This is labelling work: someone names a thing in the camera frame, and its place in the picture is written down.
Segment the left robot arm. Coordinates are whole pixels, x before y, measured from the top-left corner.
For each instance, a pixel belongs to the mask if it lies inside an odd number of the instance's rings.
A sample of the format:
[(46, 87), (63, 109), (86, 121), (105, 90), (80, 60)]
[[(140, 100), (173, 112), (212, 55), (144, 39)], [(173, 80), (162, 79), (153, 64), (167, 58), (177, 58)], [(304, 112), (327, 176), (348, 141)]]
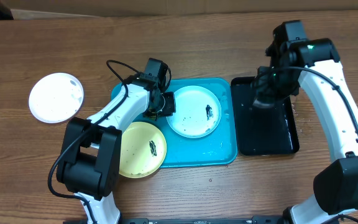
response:
[(48, 174), (49, 191), (79, 200), (86, 212), (83, 223), (121, 223), (112, 189), (119, 174), (123, 132), (142, 115), (154, 120), (175, 112), (169, 66), (148, 59), (143, 72), (120, 79), (121, 92), (100, 112), (87, 119), (72, 118), (62, 150)]

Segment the light blue plate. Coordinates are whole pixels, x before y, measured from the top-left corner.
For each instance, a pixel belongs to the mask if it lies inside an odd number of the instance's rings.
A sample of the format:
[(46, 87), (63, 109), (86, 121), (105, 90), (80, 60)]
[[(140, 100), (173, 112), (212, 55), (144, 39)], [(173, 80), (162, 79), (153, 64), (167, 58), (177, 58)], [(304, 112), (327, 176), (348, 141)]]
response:
[(186, 138), (211, 134), (221, 120), (221, 104), (212, 91), (202, 86), (184, 86), (174, 92), (175, 112), (168, 125)]

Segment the white plate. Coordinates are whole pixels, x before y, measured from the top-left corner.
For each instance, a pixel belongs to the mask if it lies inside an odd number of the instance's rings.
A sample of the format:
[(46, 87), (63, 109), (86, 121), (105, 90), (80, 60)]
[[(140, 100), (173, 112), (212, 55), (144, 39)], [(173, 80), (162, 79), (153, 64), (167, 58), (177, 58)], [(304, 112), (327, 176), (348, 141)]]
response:
[(74, 116), (85, 97), (80, 81), (68, 73), (52, 73), (40, 79), (29, 95), (32, 115), (44, 123), (61, 123)]

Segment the green orange sponge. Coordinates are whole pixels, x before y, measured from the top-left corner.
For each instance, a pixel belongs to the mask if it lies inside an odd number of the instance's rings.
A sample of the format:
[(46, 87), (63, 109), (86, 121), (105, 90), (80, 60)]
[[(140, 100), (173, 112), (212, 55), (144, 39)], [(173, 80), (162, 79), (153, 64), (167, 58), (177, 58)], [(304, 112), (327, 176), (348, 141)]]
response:
[(275, 97), (267, 95), (256, 95), (253, 105), (262, 109), (272, 108), (275, 105)]

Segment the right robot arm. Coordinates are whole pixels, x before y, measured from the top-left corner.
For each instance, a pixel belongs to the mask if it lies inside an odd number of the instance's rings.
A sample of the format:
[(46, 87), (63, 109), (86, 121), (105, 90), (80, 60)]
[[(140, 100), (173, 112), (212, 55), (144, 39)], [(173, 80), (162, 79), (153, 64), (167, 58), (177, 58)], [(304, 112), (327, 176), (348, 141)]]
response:
[(358, 107), (347, 87), (340, 56), (330, 39), (310, 40), (301, 21), (273, 30), (265, 51), (270, 65), (252, 81), (254, 106), (271, 108), (303, 89), (326, 136), (331, 164), (313, 181), (313, 194), (288, 207), (284, 223), (333, 223), (358, 210)]

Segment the yellow plate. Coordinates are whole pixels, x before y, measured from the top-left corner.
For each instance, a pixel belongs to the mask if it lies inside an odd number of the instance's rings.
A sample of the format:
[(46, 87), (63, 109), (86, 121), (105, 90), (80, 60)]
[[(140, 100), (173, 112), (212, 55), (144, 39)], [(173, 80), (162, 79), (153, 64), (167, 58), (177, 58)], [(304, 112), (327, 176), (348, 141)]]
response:
[(167, 155), (163, 133), (146, 122), (133, 122), (122, 135), (119, 174), (132, 179), (159, 170)]

